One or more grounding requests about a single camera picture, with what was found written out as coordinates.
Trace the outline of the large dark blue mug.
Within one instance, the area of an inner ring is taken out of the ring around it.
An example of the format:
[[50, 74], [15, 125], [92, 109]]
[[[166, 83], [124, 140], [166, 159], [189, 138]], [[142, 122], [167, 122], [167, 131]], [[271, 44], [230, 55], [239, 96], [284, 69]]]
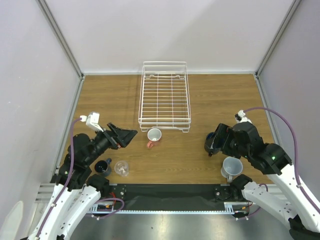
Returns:
[[216, 155], [221, 150], [221, 142], [220, 140], [216, 140], [216, 133], [210, 132], [204, 142], [204, 150], [208, 153], [209, 157]]

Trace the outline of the light grey flared mug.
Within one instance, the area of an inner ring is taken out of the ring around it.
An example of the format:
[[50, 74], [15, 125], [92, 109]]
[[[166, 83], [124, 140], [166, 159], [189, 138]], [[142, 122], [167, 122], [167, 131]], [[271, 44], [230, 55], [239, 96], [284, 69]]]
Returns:
[[233, 177], [238, 176], [243, 171], [243, 164], [240, 159], [228, 156], [223, 160], [221, 175], [226, 178], [227, 183], [231, 183]]

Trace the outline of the pink ceramic mug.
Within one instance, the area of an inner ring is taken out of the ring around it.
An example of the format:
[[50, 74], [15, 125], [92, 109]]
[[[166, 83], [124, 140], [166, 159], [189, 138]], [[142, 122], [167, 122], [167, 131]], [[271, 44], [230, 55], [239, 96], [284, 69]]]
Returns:
[[147, 138], [148, 143], [146, 146], [151, 149], [152, 147], [155, 147], [160, 143], [162, 132], [158, 128], [152, 128], [147, 132]]

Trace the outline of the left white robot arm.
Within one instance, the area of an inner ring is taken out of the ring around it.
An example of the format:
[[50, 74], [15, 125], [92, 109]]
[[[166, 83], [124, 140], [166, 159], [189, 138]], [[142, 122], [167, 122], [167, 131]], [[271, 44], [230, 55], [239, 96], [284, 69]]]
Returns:
[[108, 129], [90, 122], [82, 115], [79, 121], [94, 130], [96, 136], [71, 135], [70, 146], [58, 174], [49, 203], [28, 240], [68, 240], [89, 209], [104, 201], [111, 192], [108, 179], [94, 174], [91, 164], [106, 150], [127, 147], [137, 130], [122, 129], [111, 122]]

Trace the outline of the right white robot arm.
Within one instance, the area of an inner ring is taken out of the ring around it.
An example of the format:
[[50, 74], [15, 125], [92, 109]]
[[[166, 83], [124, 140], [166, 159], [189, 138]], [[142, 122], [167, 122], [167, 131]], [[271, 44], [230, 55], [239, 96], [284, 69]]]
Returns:
[[277, 185], [287, 199], [280, 200], [260, 189], [250, 177], [242, 174], [230, 188], [235, 201], [245, 198], [259, 205], [281, 221], [294, 240], [320, 238], [319, 200], [295, 174], [295, 166], [283, 148], [275, 143], [265, 143], [252, 123], [240, 122], [234, 126], [220, 123], [206, 136], [204, 148], [209, 156], [222, 152], [237, 159], [246, 158], [251, 166]]

